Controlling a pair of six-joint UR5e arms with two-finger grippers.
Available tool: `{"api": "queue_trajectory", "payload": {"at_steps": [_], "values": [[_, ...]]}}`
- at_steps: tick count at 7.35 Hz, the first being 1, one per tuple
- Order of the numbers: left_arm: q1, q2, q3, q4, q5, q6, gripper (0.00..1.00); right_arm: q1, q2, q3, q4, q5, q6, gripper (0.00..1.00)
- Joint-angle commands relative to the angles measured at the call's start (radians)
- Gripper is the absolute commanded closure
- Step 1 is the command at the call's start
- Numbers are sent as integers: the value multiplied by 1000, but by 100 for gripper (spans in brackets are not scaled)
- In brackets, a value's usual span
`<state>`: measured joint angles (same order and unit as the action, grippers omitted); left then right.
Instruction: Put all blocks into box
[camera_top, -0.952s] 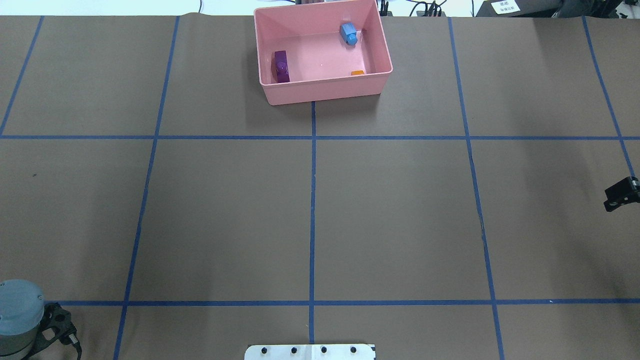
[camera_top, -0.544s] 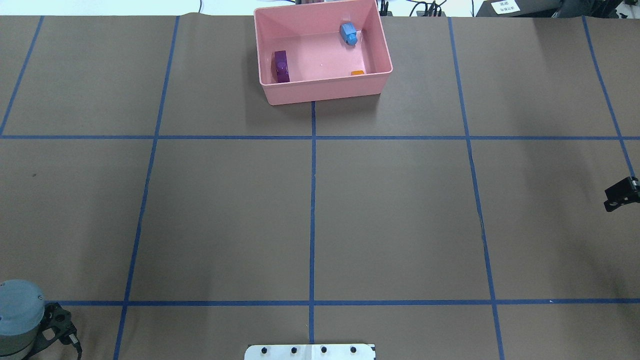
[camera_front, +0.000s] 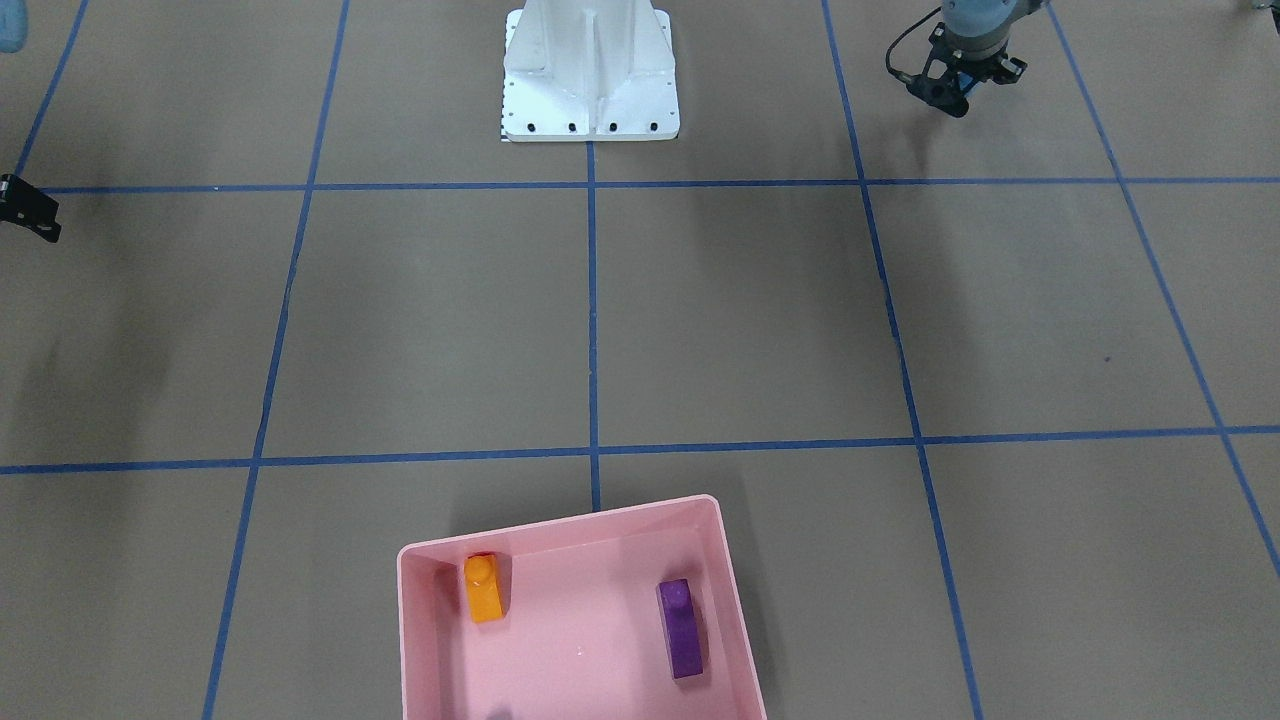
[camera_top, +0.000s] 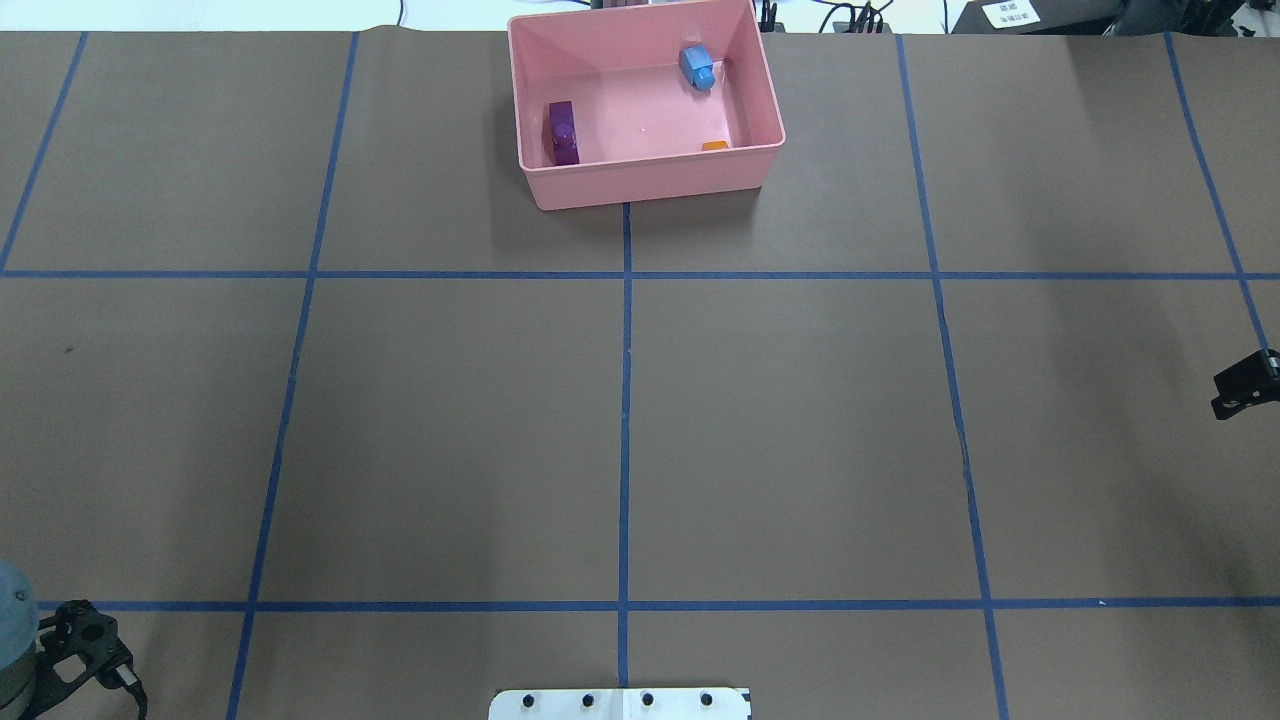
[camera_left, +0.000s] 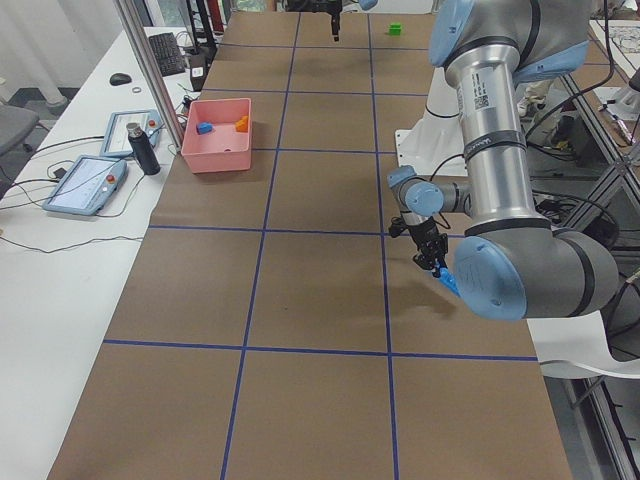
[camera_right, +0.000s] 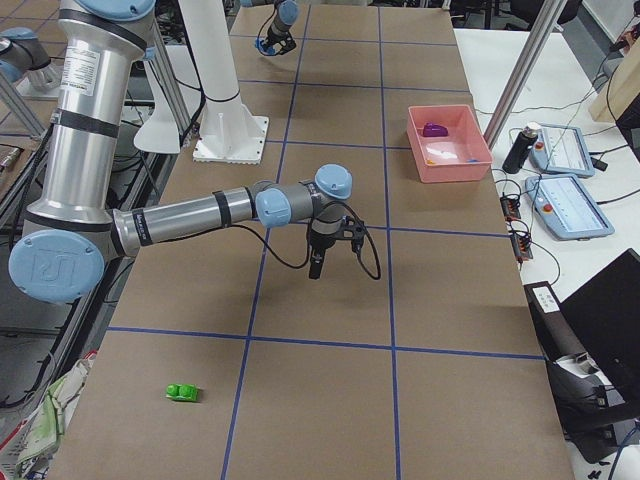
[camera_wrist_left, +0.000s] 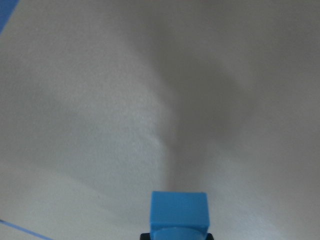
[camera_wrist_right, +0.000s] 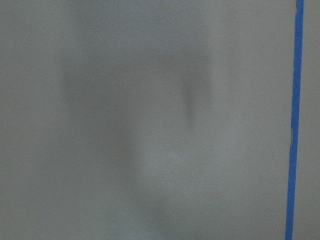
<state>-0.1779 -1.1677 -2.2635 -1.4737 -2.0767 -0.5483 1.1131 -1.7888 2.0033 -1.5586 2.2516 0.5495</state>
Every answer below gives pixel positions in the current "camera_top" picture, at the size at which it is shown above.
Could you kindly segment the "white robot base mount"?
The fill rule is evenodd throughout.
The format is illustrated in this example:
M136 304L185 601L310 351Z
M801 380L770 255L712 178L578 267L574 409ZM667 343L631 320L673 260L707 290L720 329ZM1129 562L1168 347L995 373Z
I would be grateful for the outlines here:
M512 689L489 719L751 719L750 691L732 687Z

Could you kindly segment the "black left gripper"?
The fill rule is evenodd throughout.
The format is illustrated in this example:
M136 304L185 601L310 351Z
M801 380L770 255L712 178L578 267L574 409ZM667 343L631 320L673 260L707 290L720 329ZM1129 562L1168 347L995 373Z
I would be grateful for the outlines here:
M28 647L15 657L15 717L45 715L88 680L124 691L136 702L137 719L148 716L148 696L116 619L88 600L73 600L41 619Z

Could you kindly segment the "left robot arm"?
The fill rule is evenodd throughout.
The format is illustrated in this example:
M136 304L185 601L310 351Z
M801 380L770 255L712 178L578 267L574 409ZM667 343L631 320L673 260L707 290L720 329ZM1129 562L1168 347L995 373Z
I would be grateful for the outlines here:
M1 561L1 717L40 719L91 680L124 691L137 719L148 716L148 694L116 619L88 600L67 601L42 618L28 577Z

